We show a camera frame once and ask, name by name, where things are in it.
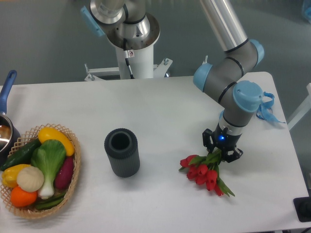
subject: white table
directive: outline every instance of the white table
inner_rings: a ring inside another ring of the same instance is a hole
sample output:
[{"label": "white table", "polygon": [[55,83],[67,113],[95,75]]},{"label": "white table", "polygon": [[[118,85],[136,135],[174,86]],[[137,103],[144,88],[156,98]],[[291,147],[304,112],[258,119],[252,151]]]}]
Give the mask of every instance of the white table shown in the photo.
[{"label": "white table", "polygon": [[[275,94],[270,74],[243,79]],[[221,106],[192,77],[15,85],[8,117],[23,133],[46,123],[76,133],[82,171],[71,202],[55,216],[28,221],[0,204],[0,233],[242,233],[311,226],[298,221],[293,199],[308,195],[286,124],[255,116],[238,142],[241,159],[221,163],[221,178],[236,197],[218,197],[178,172],[190,154],[206,155],[202,132],[215,129]],[[138,138],[141,166],[122,179],[111,170],[104,139],[116,128]]]}]

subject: yellow bell pepper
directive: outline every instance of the yellow bell pepper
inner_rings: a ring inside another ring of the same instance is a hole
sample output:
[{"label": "yellow bell pepper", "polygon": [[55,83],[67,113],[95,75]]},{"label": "yellow bell pepper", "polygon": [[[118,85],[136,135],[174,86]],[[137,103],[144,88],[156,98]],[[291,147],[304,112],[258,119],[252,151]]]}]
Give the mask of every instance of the yellow bell pepper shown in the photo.
[{"label": "yellow bell pepper", "polygon": [[4,170],[4,172],[2,173],[2,184],[9,188],[15,188],[17,186],[16,179],[18,173],[28,166],[30,166],[30,164],[19,164]]}]

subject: yellow pepper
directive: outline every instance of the yellow pepper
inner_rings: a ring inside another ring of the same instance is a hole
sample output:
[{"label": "yellow pepper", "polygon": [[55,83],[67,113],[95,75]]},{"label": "yellow pepper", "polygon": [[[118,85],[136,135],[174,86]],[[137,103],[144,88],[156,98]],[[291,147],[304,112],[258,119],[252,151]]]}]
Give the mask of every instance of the yellow pepper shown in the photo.
[{"label": "yellow pepper", "polygon": [[60,131],[52,127],[44,127],[38,133],[38,138],[41,144],[47,140],[58,140],[60,141],[66,150],[66,156],[72,156],[74,154],[74,146],[72,142]]},{"label": "yellow pepper", "polygon": [[17,186],[17,175],[22,169],[28,166],[30,166],[30,164],[19,164],[4,170],[4,172],[2,173],[2,184],[9,188],[15,188]]}]

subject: blue light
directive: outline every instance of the blue light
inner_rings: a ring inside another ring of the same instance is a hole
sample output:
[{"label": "blue light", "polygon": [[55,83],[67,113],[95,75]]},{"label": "blue light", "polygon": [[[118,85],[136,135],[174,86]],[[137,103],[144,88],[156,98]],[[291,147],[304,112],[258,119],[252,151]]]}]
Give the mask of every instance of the blue light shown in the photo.
[{"label": "blue light", "polygon": [[219,141],[224,141],[225,137],[222,135],[219,135],[218,139],[219,139]]}]

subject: pan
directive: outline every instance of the pan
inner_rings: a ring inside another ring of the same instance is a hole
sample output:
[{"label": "pan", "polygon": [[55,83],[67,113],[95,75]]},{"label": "pan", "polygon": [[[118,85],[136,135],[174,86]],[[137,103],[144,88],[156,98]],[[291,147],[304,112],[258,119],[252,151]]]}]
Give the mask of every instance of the pan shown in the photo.
[{"label": "pan", "polygon": [[13,123],[6,116],[7,99],[16,76],[17,72],[11,70],[0,92],[0,166],[4,164],[11,147],[13,147],[14,143],[20,137],[20,134],[13,126]]}]

